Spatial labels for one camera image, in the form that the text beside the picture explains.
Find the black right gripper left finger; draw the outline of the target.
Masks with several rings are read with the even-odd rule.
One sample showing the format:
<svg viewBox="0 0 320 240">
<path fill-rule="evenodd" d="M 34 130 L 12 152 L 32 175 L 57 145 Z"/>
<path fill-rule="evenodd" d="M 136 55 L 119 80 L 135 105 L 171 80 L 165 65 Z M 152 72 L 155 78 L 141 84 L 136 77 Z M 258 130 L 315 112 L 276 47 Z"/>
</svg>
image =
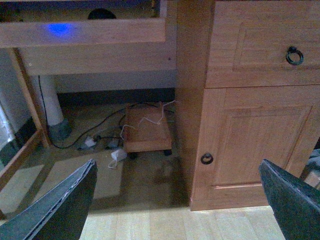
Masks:
<svg viewBox="0 0 320 240">
<path fill-rule="evenodd" d="M 2 240 L 78 240 L 94 197 L 98 167 L 93 159 L 27 209 L 0 226 Z"/>
</svg>

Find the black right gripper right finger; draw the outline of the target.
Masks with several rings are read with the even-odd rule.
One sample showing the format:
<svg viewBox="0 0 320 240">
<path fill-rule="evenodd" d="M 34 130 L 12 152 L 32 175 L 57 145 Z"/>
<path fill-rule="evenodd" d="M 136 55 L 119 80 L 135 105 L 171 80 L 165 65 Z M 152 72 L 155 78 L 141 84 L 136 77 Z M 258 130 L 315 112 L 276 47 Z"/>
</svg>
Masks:
<svg viewBox="0 0 320 240">
<path fill-rule="evenodd" d="M 286 240 L 320 238 L 320 191 L 273 162 L 258 167 L 264 194 Z"/>
</svg>

